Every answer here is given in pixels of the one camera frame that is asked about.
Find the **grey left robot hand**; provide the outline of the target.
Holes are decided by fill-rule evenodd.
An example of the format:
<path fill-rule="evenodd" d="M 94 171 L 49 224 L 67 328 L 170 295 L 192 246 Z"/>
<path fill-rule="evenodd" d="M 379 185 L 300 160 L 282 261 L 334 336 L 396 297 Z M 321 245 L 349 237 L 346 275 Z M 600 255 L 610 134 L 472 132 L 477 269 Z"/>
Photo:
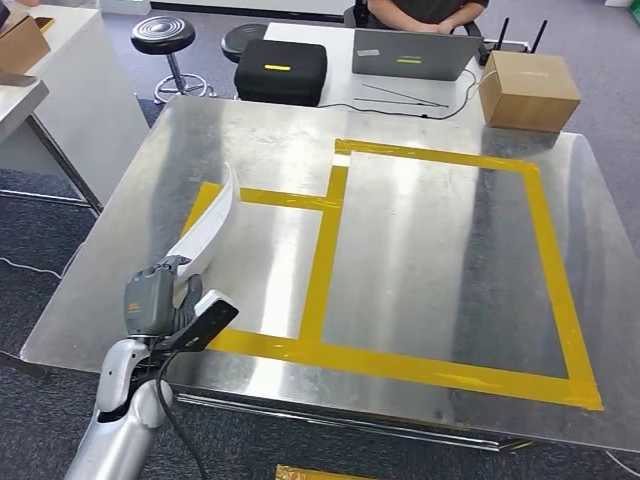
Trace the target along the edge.
<path fill-rule="evenodd" d="M 195 306 L 202 296 L 202 277 L 190 276 L 180 307 L 174 306 L 178 268 L 186 257 L 168 256 L 134 274 L 124 294 L 124 319 L 130 338 L 164 338 L 177 333 L 195 317 Z"/>

